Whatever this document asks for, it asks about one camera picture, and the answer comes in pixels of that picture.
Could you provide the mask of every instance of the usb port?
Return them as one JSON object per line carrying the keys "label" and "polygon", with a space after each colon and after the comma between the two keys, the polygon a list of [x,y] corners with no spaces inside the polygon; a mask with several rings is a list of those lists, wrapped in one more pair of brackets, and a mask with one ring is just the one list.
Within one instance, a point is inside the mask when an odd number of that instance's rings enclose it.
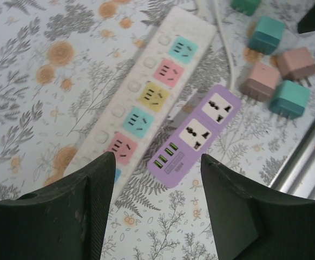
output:
{"label": "usb port", "polygon": [[168,148],[165,148],[165,152],[169,155],[169,156],[172,156],[173,155],[173,152],[168,149]]}
{"label": "usb port", "polygon": [[174,144],[174,143],[172,143],[172,142],[170,142],[170,143],[169,143],[169,146],[170,146],[173,150],[175,150],[175,151],[177,151],[177,150],[178,150],[177,145],[175,145],[175,144]]}
{"label": "usb port", "polygon": [[159,156],[159,159],[160,159],[161,161],[163,161],[164,163],[167,162],[167,159],[166,159],[165,157],[163,157],[162,155]]}
{"label": "usb port", "polygon": [[155,164],[157,167],[159,167],[160,169],[162,168],[162,164],[159,163],[158,161],[154,161],[154,164]]}

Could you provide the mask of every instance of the table surface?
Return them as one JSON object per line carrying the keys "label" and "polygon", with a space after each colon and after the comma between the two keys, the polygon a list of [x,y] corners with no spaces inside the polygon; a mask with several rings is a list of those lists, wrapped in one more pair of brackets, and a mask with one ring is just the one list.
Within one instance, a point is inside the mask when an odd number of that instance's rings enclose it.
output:
{"label": "table surface", "polygon": [[[275,66],[274,56],[245,47],[247,28],[263,14],[286,24],[277,54],[307,46],[315,58],[315,32],[296,32],[314,0],[263,0],[253,17],[219,2],[237,86],[253,62]],[[62,177],[172,5],[195,9],[191,0],[0,0],[0,200],[16,199]],[[209,12],[205,19],[214,23],[209,9],[204,8]],[[111,208],[101,259],[216,259],[200,161],[172,189],[145,165],[207,90],[225,85],[228,76],[218,35],[161,129],[160,141],[133,174],[129,195],[120,197],[121,208]],[[310,81],[302,118],[277,121],[266,103],[243,100],[239,115],[207,153],[268,185],[315,117],[315,76]]]}

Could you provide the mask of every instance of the yellow outlet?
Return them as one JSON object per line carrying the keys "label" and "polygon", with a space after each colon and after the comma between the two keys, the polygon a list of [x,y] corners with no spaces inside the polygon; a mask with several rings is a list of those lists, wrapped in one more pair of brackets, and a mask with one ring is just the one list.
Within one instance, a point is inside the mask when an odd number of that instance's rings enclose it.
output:
{"label": "yellow outlet", "polygon": [[138,102],[149,109],[159,112],[169,96],[169,91],[164,90],[157,84],[148,82]]}

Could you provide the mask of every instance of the white cable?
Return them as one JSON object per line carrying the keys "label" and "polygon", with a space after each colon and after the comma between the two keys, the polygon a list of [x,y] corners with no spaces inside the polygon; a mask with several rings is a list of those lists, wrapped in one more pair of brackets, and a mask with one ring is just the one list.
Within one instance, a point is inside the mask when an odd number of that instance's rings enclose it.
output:
{"label": "white cable", "polygon": [[[204,15],[204,12],[203,12],[203,8],[202,8],[203,4],[201,2],[202,2],[202,0],[195,0],[195,4],[196,4],[196,6],[198,8],[197,16],[202,18],[203,15]],[[233,62],[233,57],[232,57],[231,50],[230,50],[228,42],[226,40],[224,29],[222,27],[222,21],[220,19],[220,14],[219,14],[218,0],[214,0],[214,7],[215,7],[216,23],[218,24],[221,40],[222,40],[222,43],[223,43],[223,45],[225,47],[225,52],[226,52],[227,60],[228,60],[228,64],[229,64],[230,79],[229,79],[229,83],[227,85],[227,88],[228,88],[228,90],[233,91],[234,90],[234,84],[235,84],[234,62]]]}

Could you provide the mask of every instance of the green power adapter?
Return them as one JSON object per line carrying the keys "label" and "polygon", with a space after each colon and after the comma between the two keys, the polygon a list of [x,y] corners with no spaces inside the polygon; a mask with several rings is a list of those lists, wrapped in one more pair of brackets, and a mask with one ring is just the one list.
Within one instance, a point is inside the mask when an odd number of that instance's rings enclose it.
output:
{"label": "green power adapter", "polygon": [[288,119],[303,115],[310,90],[290,80],[285,80],[275,91],[270,111]]}
{"label": "green power adapter", "polygon": [[271,55],[278,47],[283,32],[284,23],[268,16],[262,16],[248,42],[250,49],[265,55]]}
{"label": "green power adapter", "polygon": [[261,0],[232,0],[231,7],[247,16],[252,16],[260,3]]}

